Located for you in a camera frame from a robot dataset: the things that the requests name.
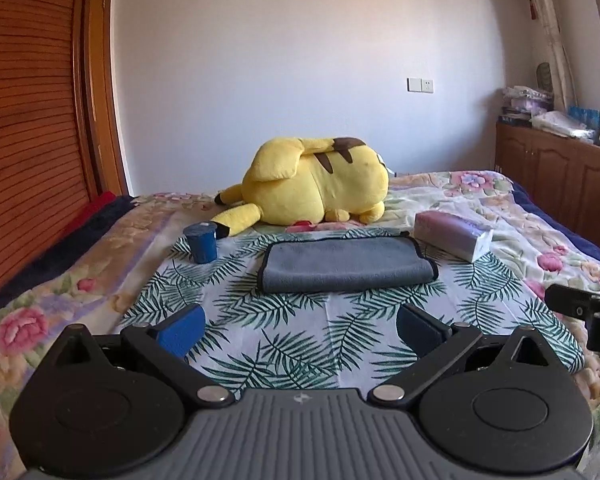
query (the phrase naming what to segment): louvered door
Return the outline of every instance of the louvered door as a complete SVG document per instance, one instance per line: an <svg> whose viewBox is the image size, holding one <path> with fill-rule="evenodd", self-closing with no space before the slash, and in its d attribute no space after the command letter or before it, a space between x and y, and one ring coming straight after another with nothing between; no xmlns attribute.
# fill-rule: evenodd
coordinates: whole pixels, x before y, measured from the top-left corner
<svg viewBox="0 0 600 480"><path fill-rule="evenodd" d="M0 0L0 286L95 193L80 91L82 0Z"/></svg>

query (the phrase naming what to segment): pink and white tissue package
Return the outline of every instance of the pink and white tissue package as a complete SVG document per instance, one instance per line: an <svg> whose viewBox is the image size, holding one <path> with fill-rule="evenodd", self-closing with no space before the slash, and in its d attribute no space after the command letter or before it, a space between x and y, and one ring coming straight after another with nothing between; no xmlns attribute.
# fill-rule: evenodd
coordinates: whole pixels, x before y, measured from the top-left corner
<svg viewBox="0 0 600 480"><path fill-rule="evenodd" d="M473 263L489 252L493 229L461 216L430 210L417 213L413 237Z"/></svg>

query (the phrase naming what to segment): white cloth with green leaves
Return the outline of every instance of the white cloth with green leaves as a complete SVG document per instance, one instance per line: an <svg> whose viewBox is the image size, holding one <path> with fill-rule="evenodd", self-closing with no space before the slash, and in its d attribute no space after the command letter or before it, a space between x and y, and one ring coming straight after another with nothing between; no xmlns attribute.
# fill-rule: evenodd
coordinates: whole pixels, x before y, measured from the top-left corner
<svg viewBox="0 0 600 480"><path fill-rule="evenodd" d="M493 253L475 264L422 246L436 260L432 283L356 294L261 294L256 273L266 247L280 240L396 235L365 228L302 234L253 233L218 242L218 259L197 265L181 238L121 320L158 323L199 303L206 330L187 361L240 394L246 388L358 388L363 395L416 356L398 338L395 317L414 304L446 323L464 321L489 334L535 326L571 371L583 354L573 335Z"/></svg>

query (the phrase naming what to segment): blue cup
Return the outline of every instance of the blue cup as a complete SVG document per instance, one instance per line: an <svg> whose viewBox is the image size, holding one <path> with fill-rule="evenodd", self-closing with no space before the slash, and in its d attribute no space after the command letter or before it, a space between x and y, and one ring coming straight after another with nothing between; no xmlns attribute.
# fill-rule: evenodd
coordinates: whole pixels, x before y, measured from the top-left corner
<svg viewBox="0 0 600 480"><path fill-rule="evenodd" d="M200 222L183 229L182 233L189 242L191 256L197 264L208 264L218 258L217 228L218 226L213 222Z"/></svg>

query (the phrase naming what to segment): gray ribbed plate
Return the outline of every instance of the gray ribbed plate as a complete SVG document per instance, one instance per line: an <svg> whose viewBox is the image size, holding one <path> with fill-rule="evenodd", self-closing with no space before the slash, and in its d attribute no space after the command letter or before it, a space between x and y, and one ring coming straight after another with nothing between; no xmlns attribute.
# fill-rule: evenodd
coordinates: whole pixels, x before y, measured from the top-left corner
<svg viewBox="0 0 600 480"><path fill-rule="evenodd" d="M53 478L30 471L22 480ZM369 406L357 390L247 390L233 406L199 412L168 450L117 480L487 478L431 449L409 415ZM538 478L582 480L571 468Z"/></svg>

